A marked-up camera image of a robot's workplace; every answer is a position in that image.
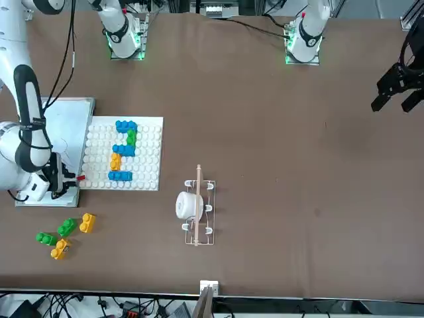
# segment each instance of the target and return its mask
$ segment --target orange building block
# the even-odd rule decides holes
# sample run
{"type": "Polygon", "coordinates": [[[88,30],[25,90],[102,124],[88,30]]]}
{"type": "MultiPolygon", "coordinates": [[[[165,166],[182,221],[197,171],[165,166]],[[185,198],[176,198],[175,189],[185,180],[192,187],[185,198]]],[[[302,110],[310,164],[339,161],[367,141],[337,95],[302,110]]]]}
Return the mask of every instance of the orange building block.
{"type": "Polygon", "coordinates": [[[111,170],[117,171],[121,169],[121,155],[112,153],[111,170]]]}
{"type": "Polygon", "coordinates": [[[95,215],[86,213],[82,216],[82,223],[79,226],[79,229],[81,230],[81,232],[84,233],[91,233],[91,231],[93,230],[93,224],[95,221],[95,215]]]}
{"type": "Polygon", "coordinates": [[[61,260],[63,259],[63,257],[65,257],[65,253],[69,250],[70,246],[71,246],[70,241],[63,238],[62,240],[56,243],[56,248],[52,250],[50,255],[55,260],[61,260]]]}

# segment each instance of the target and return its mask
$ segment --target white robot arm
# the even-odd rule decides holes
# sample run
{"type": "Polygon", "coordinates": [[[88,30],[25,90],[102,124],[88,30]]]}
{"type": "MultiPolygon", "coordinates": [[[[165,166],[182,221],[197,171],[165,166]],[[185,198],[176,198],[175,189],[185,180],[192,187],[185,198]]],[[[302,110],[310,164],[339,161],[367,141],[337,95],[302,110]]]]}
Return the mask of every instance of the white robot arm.
{"type": "Polygon", "coordinates": [[[137,19],[131,14],[123,13],[118,0],[88,0],[99,17],[110,40],[112,51],[119,58],[129,58],[138,49],[140,42],[134,36],[137,19]]]}
{"type": "MultiPolygon", "coordinates": [[[[99,12],[111,48],[127,58],[140,48],[134,37],[135,18],[124,15],[119,0],[88,0],[99,12]]],[[[24,9],[57,15],[65,0],[0,0],[0,80],[9,88],[16,103],[19,125],[0,123],[0,190],[17,190],[26,198],[41,200],[47,191],[52,198],[66,192],[75,182],[60,159],[52,152],[46,132],[40,89],[27,48],[24,9]]]]}
{"type": "Polygon", "coordinates": [[[331,14],[329,0],[309,0],[304,15],[296,18],[295,36],[288,52],[302,63],[308,63],[317,55],[322,34],[331,14]]]}
{"type": "Polygon", "coordinates": [[[64,0],[0,0],[0,80],[9,88],[19,115],[19,125],[0,124],[0,189],[21,190],[36,200],[50,187],[37,172],[49,162],[52,145],[28,54],[23,10],[53,15],[63,6],[64,0]]]}

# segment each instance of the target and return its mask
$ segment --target table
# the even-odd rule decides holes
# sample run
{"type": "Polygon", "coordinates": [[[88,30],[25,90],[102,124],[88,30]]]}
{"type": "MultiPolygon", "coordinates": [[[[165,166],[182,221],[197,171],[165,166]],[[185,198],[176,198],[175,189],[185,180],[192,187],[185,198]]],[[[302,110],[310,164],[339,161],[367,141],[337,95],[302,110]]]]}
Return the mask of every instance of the table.
{"type": "MultiPolygon", "coordinates": [[[[68,19],[28,24],[43,95],[68,19]]],[[[399,21],[330,20],[319,67],[286,66],[281,39],[194,14],[159,14],[143,62],[110,61],[101,29],[77,12],[64,96],[96,98],[95,115],[163,116],[160,191],[83,191],[77,209],[17,209],[2,193],[0,287],[199,293],[208,279],[225,295],[423,299],[424,108],[402,113],[402,96],[370,108],[399,21]],[[196,164],[217,180],[216,243],[197,248],[174,212],[196,164]],[[54,261],[35,234],[83,213],[95,233],[54,261]]],[[[7,90],[0,103],[16,119],[7,90]]]]}

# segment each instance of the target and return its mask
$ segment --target building block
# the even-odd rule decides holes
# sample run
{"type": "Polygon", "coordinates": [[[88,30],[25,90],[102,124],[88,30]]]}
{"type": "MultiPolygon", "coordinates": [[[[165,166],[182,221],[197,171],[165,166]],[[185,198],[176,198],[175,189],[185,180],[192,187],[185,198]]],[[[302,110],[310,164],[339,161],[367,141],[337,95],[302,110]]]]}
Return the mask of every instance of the building block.
{"type": "Polygon", "coordinates": [[[135,142],[137,141],[137,133],[132,129],[128,130],[127,144],[135,148],[135,142]]]}
{"type": "Polygon", "coordinates": [[[129,171],[110,171],[108,173],[110,181],[132,181],[133,173],[129,171]]]}
{"type": "Polygon", "coordinates": [[[59,226],[58,233],[61,237],[68,237],[76,227],[77,222],[74,219],[67,219],[59,226]]]}
{"type": "Polygon", "coordinates": [[[125,134],[129,129],[137,132],[137,124],[133,121],[117,121],[115,123],[118,133],[125,134]]]}
{"type": "Polygon", "coordinates": [[[62,238],[56,243],[56,248],[50,252],[51,257],[55,260],[61,260],[65,257],[65,253],[69,250],[71,243],[68,240],[62,238]]]}
{"type": "MultiPolygon", "coordinates": [[[[94,116],[87,128],[81,166],[81,175],[84,175],[85,179],[79,181],[79,188],[113,191],[158,191],[163,128],[162,117],[94,116]],[[116,121],[124,120],[134,121],[137,124],[135,156],[122,157],[119,170],[112,170],[112,146],[114,144],[127,145],[128,133],[118,133],[115,128],[116,121]],[[111,181],[108,177],[110,171],[132,172],[132,181],[111,181]]],[[[81,217],[84,213],[78,217],[78,225],[81,224],[81,217]]]]}
{"type": "Polygon", "coordinates": [[[124,146],[117,144],[114,144],[112,146],[113,152],[120,154],[122,157],[135,157],[135,147],[131,146],[130,144],[124,146]]]}
{"type": "Polygon", "coordinates": [[[121,169],[121,158],[122,156],[117,153],[112,153],[111,157],[111,170],[120,170],[121,169]]]}
{"type": "Polygon", "coordinates": [[[82,216],[82,223],[79,226],[81,232],[91,233],[93,230],[93,224],[95,222],[95,215],[86,213],[82,216]]]}
{"type": "Polygon", "coordinates": [[[58,242],[58,239],[54,235],[42,233],[42,232],[38,233],[35,236],[35,239],[38,242],[45,244],[45,245],[48,245],[48,246],[54,246],[58,242]]]}

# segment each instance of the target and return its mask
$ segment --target blue building block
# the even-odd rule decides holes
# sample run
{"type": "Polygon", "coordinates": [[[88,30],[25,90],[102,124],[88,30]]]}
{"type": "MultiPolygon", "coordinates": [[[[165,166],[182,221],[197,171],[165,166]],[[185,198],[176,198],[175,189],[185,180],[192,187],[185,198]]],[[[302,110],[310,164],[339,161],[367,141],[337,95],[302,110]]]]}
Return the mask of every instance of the blue building block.
{"type": "Polygon", "coordinates": [[[132,129],[135,133],[137,133],[137,124],[133,121],[117,121],[116,128],[118,133],[127,133],[129,129],[132,129]]]}
{"type": "Polygon", "coordinates": [[[111,181],[132,181],[133,173],[129,171],[110,171],[108,178],[111,181]]]}
{"type": "Polygon", "coordinates": [[[135,147],[131,146],[130,144],[124,146],[124,145],[120,145],[118,146],[117,144],[114,144],[112,146],[112,151],[120,154],[122,157],[134,157],[135,156],[135,147]]]}

